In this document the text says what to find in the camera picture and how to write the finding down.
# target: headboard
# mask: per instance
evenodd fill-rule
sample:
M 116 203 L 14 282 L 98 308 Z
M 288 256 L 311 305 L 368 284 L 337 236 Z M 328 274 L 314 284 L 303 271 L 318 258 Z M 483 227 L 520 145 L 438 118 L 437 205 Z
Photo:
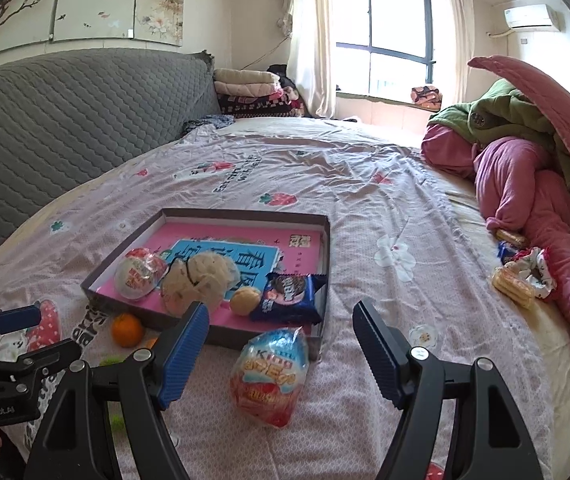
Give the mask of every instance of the headboard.
M 213 57 L 97 48 L 0 66 L 0 245 L 41 207 L 220 113 Z

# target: window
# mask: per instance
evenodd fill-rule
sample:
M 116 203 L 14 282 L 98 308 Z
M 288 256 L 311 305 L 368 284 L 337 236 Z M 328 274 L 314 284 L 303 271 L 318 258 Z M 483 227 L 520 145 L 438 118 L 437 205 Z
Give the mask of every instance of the window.
M 431 0 L 334 0 L 334 22 L 341 91 L 409 101 L 432 82 Z

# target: green clothing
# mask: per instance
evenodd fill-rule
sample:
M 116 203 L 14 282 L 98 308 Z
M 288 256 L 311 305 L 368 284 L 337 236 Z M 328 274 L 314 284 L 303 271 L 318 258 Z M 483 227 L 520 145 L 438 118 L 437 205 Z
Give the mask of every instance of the green clothing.
M 471 144 L 482 148 L 502 137 L 530 140 L 556 156 L 570 190 L 570 154 L 552 123 L 529 99 L 506 79 L 499 79 L 473 103 L 445 108 L 428 124 L 449 126 Z

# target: window sill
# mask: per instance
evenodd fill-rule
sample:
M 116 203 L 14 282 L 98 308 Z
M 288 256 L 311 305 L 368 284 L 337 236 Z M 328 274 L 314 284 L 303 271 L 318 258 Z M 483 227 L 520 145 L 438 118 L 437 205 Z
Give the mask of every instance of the window sill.
M 372 95 L 362 95 L 362 94 L 348 94 L 345 92 L 336 92 L 337 97 L 342 97 L 343 99 L 364 99 L 365 101 L 370 101 L 372 103 L 385 103 L 387 105 L 405 106 L 408 108 L 418 108 L 418 110 L 424 110 L 432 114 L 438 113 L 438 110 L 432 110 L 431 108 L 425 108 L 420 105 L 415 105 L 414 103 L 405 103 L 403 101 L 394 101 L 393 99 L 385 99 L 384 97 L 376 97 Z

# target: cable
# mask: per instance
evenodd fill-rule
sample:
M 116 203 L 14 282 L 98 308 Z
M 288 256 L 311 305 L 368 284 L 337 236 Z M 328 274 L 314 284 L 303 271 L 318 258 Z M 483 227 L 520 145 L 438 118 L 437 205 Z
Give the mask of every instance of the cable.
M 509 36 L 510 34 L 513 34 L 514 32 L 516 32 L 513 28 L 510 28 L 510 30 L 507 30 L 506 32 L 501 32 L 500 34 L 491 34 L 490 32 L 487 33 L 487 35 L 492 38 L 492 40 L 495 40 L 496 38 L 504 38 L 505 36 Z
M 271 49 L 269 52 L 266 52 L 265 54 L 263 54 L 260 58 L 256 59 L 255 61 L 252 61 L 250 64 L 245 65 L 244 67 L 242 67 L 241 70 L 245 70 L 248 66 L 252 66 L 253 64 L 258 63 L 259 61 L 265 59 L 270 54 L 273 54 L 274 52 L 276 52 L 276 49 L 278 47 L 280 47 L 283 43 L 285 43 L 286 40 L 289 40 L 289 37 L 283 38 L 283 40 L 278 45 L 276 45 L 273 49 Z

